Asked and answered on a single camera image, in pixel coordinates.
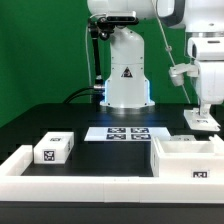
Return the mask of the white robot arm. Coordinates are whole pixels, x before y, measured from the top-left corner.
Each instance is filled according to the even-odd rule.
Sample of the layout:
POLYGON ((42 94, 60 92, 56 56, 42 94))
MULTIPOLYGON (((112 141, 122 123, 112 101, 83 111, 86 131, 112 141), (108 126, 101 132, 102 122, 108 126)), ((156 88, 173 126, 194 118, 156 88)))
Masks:
POLYGON ((224 102, 224 0, 87 0, 92 38, 110 41, 111 74, 100 106, 116 111, 154 106, 150 82, 144 75, 144 40, 129 27, 156 18, 170 28, 183 28, 188 37, 188 64, 169 73, 174 85, 187 73, 199 100, 201 116, 224 102))

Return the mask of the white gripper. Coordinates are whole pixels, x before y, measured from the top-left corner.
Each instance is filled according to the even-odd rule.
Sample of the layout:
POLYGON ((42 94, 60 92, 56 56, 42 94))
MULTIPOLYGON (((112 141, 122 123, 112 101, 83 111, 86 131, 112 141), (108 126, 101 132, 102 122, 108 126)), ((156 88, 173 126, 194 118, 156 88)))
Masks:
POLYGON ((198 77, 195 90, 201 102, 200 116, 210 115, 211 104, 222 104, 224 102, 224 62, 198 62, 198 77))

